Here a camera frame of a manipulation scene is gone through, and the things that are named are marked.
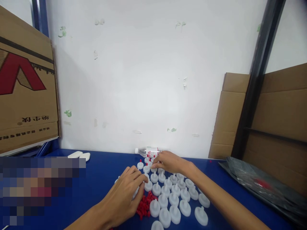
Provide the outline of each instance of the black metal pole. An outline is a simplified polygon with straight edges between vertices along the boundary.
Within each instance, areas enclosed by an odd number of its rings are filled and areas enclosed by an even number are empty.
[[[232,157],[238,159],[242,159],[244,155],[249,134],[244,128],[250,128],[253,123],[266,66],[285,2],[286,0],[268,0],[266,4],[250,70],[250,80],[231,153]]]

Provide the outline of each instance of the white wall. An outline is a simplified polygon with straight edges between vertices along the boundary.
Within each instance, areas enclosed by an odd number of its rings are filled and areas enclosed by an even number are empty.
[[[307,62],[307,1],[287,0],[266,73]]]
[[[30,0],[0,0],[0,6],[33,25]]]
[[[133,153],[135,147],[158,146],[207,158],[224,74],[249,73],[265,5],[266,0],[48,0],[61,147]],[[96,26],[101,18],[105,24]],[[177,21],[186,22],[182,32],[175,29]],[[59,38],[61,26],[67,36]]]

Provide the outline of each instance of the finger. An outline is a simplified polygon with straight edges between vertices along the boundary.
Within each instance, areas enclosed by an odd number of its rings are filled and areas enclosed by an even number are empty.
[[[133,174],[130,175],[132,180],[135,180],[136,178],[138,178],[141,175],[141,171],[136,171]]]
[[[135,165],[133,165],[127,172],[128,175],[133,174],[134,172],[138,171]]]
[[[160,158],[161,158],[161,155],[157,156],[157,157],[154,159],[153,164],[157,163],[157,162],[160,160]]]
[[[134,200],[131,202],[132,209],[133,209],[134,211],[137,210],[138,205],[140,204],[141,199],[143,198],[144,186],[145,186],[145,183],[142,183],[142,184],[140,185],[140,188],[138,189],[138,192],[137,192],[137,194],[136,194]]]
[[[151,169],[155,169],[155,168],[162,168],[162,169],[165,169],[164,168],[164,164],[162,163],[155,163],[151,166]]]
[[[122,175],[125,175],[125,174],[128,172],[129,169],[130,169],[130,167],[127,167],[127,168],[123,171]]]
[[[137,188],[138,186],[141,186],[140,184],[143,184],[143,181],[144,181],[145,183],[148,183],[148,177],[145,176],[145,174],[140,175],[138,178],[136,178],[136,179],[134,180],[134,183],[135,183],[136,188]]]

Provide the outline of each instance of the plastic water bottle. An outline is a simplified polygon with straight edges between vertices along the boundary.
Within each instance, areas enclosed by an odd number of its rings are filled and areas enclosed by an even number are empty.
[[[157,147],[150,147],[147,146],[145,148],[136,148],[135,149],[135,154],[139,154],[142,157],[149,157],[149,158],[153,158],[154,156],[157,157],[159,155],[160,152],[162,152],[162,149],[158,149]]]

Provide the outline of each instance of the white soap bar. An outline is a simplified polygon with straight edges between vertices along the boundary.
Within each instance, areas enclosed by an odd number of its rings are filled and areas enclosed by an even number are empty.
[[[76,152],[70,154],[70,155],[68,156],[68,158],[78,158],[78,157],[81,156],[82,154],[83,154],[83,152],[81,152],[81,151],[76,151]]]
[[[88,161],[90,159],[91,154],[90,153],[84,153],[80,156],[80,158],[85,158],[85,161]]]

